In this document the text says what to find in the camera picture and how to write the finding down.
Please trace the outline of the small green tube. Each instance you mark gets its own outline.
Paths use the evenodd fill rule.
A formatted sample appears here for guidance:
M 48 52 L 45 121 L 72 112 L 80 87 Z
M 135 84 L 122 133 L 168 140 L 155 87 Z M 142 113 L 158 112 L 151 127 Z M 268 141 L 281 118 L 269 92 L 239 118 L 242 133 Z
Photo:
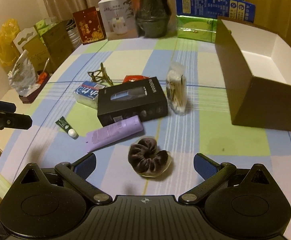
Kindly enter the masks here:
M 76 139 L 78 137 L 75 129 L 68 123 L 64 116 L 60 117 L 55 122 L 64 132 L 66 132 L 71 138 Z

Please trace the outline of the purple cream tube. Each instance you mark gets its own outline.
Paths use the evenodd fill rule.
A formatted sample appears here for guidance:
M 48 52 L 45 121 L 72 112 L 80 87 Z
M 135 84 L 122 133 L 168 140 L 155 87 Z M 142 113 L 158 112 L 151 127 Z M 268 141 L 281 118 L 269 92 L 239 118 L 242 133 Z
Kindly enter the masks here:
M 103 128 L 86 134 L 85 147 L 87 152 L 93 152 L 118 140 L 141 132 L 143 125 L 137 115 L 115 122 Z

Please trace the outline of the dark velvet scrunchie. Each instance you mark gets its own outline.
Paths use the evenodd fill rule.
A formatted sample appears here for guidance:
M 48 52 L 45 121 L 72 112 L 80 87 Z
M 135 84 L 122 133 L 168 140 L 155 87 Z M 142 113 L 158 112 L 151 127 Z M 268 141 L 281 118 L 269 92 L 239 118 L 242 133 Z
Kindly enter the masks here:
M 133 170 L 146 178 L 157 178 L 171 165 L 169 151 L 158 147 L 154 137 L 142 137 L 128 151 L 128 162 Z

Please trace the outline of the blue tissue pack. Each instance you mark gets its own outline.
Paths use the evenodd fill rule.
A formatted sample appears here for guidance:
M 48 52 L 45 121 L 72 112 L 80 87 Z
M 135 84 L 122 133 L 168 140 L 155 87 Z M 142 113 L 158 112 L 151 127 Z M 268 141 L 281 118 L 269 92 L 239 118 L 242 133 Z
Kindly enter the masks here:
M 74 91 L 74 97 L 78 103 L 97 109 L 99 91 L 105 87 L 100 83 L 85 81 Z

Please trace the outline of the cotton swab bag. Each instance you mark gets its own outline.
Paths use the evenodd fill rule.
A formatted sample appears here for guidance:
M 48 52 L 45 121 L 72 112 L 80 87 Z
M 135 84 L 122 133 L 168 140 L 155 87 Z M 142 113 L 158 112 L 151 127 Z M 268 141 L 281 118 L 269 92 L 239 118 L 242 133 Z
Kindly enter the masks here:
M 178 63 L 171 62 L 166 77 L 166 93 L 170 108 L 178 115 L 186 113 L 187 105 L 187 78 L 186 68 Z

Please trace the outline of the black shaver box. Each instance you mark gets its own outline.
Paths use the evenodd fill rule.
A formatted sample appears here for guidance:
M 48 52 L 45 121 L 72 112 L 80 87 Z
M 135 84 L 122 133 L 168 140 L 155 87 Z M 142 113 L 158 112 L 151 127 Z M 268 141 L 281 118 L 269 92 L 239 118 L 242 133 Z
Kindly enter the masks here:
M 137 115 L 141 122 L 167 116 L 168 102 L 156 77 L 103 88 L 97 117 L 107 126 Z

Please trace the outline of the red snack packet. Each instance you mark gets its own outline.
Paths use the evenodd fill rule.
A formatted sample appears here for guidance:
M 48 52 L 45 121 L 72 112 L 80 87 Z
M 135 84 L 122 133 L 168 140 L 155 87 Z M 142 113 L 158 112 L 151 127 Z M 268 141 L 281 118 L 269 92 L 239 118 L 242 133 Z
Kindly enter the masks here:
M 123 83 L 135 82 L 135 81 L 145 80 L 145 79 L 148 79 L 148 77 L 143 76 L 143 75 L 126 75 L 124 77 Z

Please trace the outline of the crumpled silver bag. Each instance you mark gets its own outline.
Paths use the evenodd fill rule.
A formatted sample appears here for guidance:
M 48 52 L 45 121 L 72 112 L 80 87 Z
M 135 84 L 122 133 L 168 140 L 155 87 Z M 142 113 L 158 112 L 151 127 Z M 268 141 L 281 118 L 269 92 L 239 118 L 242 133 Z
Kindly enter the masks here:
M 20 96 L 27 96 L 30 89 L 37 83 L 37 72 L 28 58 L 27 50 L 23 51 L 13 69 L 8 73 L 8 81 Z

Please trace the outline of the dark red tray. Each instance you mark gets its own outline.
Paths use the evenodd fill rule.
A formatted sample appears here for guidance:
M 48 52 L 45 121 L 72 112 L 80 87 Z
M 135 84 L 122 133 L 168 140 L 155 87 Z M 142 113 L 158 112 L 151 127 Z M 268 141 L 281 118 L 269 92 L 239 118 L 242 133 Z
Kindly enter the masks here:
M 39 75 L 39 83 L 36 83 L 33 88 L 30 89 L 29 94 L 27 96 L 18 96 L 19 99 L 22 101 L 23 104 L 30 104 L 33 103 L 34 100 L 38 97 L 41 90 L 45 87 L 48 80 L 50 78 L 50 75 L 46 72 L 41 73 Z

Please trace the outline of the brown paper bag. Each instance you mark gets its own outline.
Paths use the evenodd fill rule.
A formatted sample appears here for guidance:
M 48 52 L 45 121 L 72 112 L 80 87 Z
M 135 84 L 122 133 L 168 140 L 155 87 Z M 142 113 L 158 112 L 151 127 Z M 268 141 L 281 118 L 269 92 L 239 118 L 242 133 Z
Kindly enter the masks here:
M 66 30 L 65 22 L 59 22 L 42 35 L 50 60 L 60 66 L 71 55 L 72 43 Z

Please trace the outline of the checkered tablecloth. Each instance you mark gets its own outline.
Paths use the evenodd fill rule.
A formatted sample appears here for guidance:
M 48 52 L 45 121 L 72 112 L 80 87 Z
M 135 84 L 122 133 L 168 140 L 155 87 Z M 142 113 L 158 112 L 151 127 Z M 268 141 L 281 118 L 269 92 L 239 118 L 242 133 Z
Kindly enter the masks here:
M 101 123 L 85 83 L 100 67 L 115 85 L 110 102 L 133 103 L 119 118 L 138 115 L 143 129 L 96 151 L 91 184 L 112 196 L 179 196 L 202 181 L 193 165 L 202 153 L 238 168 L 265 165 L 291 205 L 291 132 L 234 126 L 214 44 L 176 37 L 80 46 L 27 106 L 32 127 L 5 130 L 0 196 L 27 163 L 53 167 L 87 153 L 86 136 Z

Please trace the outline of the red gift box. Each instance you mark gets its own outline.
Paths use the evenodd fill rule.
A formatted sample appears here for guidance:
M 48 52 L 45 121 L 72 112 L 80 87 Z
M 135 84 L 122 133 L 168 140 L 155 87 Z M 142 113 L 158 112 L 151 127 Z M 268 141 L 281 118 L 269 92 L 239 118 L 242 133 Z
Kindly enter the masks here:
M 106 39 L 106 33 L 101 19 L 101 14 L 96 7 L 73 13 L 82 44 L 90 44 Z

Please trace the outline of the green tissue pack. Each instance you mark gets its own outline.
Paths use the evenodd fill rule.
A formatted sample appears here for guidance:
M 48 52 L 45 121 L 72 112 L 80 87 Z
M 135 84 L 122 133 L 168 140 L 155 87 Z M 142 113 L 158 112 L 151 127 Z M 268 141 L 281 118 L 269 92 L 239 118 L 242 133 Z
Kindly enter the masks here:
M 177 15 L 177 36 L 215 43 L 217 19 Z

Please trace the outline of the white humidifier box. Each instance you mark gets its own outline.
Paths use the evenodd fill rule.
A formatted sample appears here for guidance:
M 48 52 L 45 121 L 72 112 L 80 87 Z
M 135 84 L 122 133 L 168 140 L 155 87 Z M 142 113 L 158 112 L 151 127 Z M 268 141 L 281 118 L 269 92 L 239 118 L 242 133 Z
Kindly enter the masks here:
M 100 0 L 99 11 L 108 40 L 137 38 L 137 0 Z

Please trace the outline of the blue carton box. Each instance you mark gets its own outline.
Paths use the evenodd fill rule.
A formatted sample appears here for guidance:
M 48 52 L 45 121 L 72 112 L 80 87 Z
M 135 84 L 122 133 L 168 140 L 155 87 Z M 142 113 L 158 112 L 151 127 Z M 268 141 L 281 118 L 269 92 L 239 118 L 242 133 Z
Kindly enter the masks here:
M 256 6 L 242 0 L 176 0 L 178 15 L 216 19 L 219 16 L 253 23 Z

